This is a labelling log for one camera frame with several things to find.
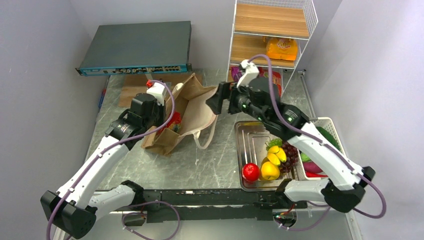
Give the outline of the brown burlap grocery bag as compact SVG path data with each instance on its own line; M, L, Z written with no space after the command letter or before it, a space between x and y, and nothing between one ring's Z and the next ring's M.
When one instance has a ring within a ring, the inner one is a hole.
M181 122L177 131L163 128L146 136L141 148L159 155L169 155L184 137L192 136L199 149L210 145L218 116L213 113L206 100L216 92L216 87L204 87L191 74L180 87L175 87L172 95L175 99L175 113L179 113Z

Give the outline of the red snack bag shelf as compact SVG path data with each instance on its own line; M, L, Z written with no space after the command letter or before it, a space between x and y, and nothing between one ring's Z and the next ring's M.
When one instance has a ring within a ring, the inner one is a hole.
M182 118L179 112L175 112L170 120L170 122L162 129L160 129L157 133L161 134L165 128L170 129L171 131L177 133L181 126Z
M259 76L266 78L266 80L268 81L269 80L268 67L260 66L260 67L258 67L258 70L259 70ZM274 85L277 86L278 95L279 95L279 97L281 97L282 96L282 90L283 90L283 88L282 88L283 82L282 82L282 76L279 72L274 71L274 70L272 71L272 82L273 82Z

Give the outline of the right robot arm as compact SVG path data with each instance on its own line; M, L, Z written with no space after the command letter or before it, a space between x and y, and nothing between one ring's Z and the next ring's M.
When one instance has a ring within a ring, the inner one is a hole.
M281 103L275 84L263 77L254 79L248 86L221 82L206 104L219 115L224 100L229 101L229 114L245 113L259 120L270 134L305 153L327 175L320 180L283 180L275 191L280 207L287 208L293 202L315 201L348 213L362 201L366 186L382 195L372 182L374 169L349 160L301 110Z

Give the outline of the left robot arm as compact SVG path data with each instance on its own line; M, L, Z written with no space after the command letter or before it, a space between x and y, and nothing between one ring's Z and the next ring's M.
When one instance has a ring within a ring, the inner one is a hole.
M81 239L96 221L121 207L139 209L145 202L144 188L126 180L117 187L95 195L107 173L143 137L154 133L151 128L164 128L166 93L139 93L117 120L106 130L97 149L83 166L57 191L47 190L40 198L47 218L46 239L51 239L52 226L70 238Z

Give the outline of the purple snack bag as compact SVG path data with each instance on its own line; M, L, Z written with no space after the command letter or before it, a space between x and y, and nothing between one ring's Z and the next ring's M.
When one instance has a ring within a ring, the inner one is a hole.
M239 69L238 66L231 66L229 68L229 73L233 82L238 82L241 76L243 75L242 71Z

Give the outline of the orange snack bag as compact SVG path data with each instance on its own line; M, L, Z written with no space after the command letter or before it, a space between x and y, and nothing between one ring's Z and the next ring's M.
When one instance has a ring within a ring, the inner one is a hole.
M266 44L265 54L270 59L295 61L298 54L298 44L293 38L263 36Z

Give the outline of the stainless steel tray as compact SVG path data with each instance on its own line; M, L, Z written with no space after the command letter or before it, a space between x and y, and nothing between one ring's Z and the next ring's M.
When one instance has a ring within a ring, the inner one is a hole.
M246 164L262 166L267 156L266 143L276 137L270 134L259 121L238 121L234 125L235 143L237 149L240 187L246 192L275 191L284 179L305 181L306 176L301 162L296 162L292 169L275 180L248 182L242 176Z

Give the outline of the green leafy vegetable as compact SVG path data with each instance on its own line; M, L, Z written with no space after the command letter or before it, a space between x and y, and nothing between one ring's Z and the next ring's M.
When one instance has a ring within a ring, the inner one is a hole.
M272 147L274 147L274 146L277 146L277 147L281 147L282 145L283 145L283 140L282 139L280 139L280 138L274 138L274 139L271 139L271 140L269 140L269 141L267 141L266 143L265 143L265 145L266 145L266 150L268 151L270 148L272 148Z

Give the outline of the yellow banana bunch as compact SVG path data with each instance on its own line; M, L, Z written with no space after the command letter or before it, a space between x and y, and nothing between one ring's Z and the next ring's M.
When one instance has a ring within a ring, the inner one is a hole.
M274 145L267 150L266 158L275 166L280 166L281 163L285 163L287 161L286 153L283 148Z

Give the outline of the red apple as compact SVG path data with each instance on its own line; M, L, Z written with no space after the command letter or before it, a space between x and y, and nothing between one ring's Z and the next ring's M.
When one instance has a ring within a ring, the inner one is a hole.
M247 163L241 170L242 178L250 183L253 183L259 179L261 175L260 168L255 163Z

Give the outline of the wooden base board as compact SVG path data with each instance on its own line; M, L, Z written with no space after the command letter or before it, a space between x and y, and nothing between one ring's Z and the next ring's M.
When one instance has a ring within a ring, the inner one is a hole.
M183 83L191 75L192 73L156 73L151 76L154 80L162 80L167 85L170 85L170 89L173 91L177 84ZM147 91L147 81L148 78L144 74L126 75L121 89L118 106L121 108L130 107L133 97L139 93L145 93Z

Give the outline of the yellow lemon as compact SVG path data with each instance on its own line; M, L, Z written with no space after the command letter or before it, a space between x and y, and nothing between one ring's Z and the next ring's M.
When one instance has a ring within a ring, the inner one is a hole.
M280 177L280 169L270 161L263 162L260 168L260 179L263 181L273 181Z

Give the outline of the purple grapes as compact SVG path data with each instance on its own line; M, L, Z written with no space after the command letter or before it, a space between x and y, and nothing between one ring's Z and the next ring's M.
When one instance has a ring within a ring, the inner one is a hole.
M280 173L286 174L292 171L293 167L299 161L299 152L296 147L289 144L287 141L283 142L282 149L286 155L286 161L280 164Z

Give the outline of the white plastic basket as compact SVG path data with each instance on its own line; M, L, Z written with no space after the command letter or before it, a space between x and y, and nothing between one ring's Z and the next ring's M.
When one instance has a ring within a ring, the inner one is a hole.
M335 128L334 122L330 117L316 117L311 118L310 121L316 126L316 127L322 127L325 130L327 130L338 142L341 148L341 153L346 154L344 147L340 141L339 135L337 133L337 130ZM296 179L300 181L316 181L320 180L321 178L308 178L305 175L305 170L303 163L301 159L297 162L296 166L294 167L294 173L296 174Z

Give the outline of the green cucumber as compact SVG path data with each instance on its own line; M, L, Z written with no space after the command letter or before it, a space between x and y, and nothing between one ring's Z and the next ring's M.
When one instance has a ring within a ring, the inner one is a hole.
M323 127L317 126L316 129L320 132L320 134L329 141L337 150L341 151L341 147L338 141Z

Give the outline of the purple eggplant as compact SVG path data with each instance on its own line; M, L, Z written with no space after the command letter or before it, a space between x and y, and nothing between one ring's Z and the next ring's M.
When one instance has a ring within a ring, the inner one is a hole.
M304 170L308 173L319 174L323 172L323 170L312 161L303 162L302 165Z

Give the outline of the red chili pepper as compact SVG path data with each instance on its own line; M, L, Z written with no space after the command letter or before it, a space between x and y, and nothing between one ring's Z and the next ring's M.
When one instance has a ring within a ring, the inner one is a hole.
M328 176L326 174L320 174L320 173L313 173L313 172L305 172L305 176L307 178L327 178Z

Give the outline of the grey network switch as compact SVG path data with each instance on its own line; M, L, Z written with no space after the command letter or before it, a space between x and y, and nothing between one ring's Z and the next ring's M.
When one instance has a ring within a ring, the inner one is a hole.
M191 33L189 20L100 25L76 71L86 77L190 72Z

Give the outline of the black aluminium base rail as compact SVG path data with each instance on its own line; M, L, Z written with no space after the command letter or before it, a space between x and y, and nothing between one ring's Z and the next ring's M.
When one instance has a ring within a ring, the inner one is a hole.
M65 200L53 223L75 239L87 235L96 220L115 211L141 215L147 223L164 221L278 219L287 227L296 222L298 210L315 210L321 203L283 199L280 192L247 192L242 189L143 189L121 184L109 191L95 191L88 202Z

